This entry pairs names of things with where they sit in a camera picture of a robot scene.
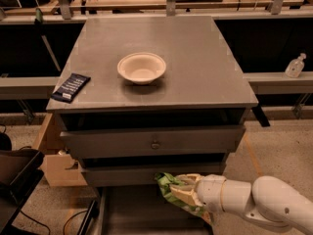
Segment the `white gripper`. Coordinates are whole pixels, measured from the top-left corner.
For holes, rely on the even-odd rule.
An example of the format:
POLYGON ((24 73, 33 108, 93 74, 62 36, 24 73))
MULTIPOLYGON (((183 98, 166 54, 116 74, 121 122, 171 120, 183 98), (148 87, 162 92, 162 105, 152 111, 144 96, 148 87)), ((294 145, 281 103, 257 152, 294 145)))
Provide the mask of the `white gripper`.
POLYGON ((222 175, 208 175, 203 177, 198 173, 179 174, 177 178, 186 185, 171 185, 170 191, 174 197, 192 207, 204 207, 208 212, 222 212, 221 194, 226 178, 222 175))

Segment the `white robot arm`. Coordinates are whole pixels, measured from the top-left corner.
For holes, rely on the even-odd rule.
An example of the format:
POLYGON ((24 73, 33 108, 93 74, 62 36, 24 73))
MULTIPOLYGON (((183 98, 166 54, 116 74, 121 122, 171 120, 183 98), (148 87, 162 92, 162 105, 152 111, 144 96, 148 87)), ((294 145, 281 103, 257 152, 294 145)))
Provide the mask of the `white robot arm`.
POLYGON ((248 183, 222 175, 182 174, 170 185, 183 203, 208 213, 227 212, 261 228, 313 235, 313 203, 285 181, 261 176, 248 183))

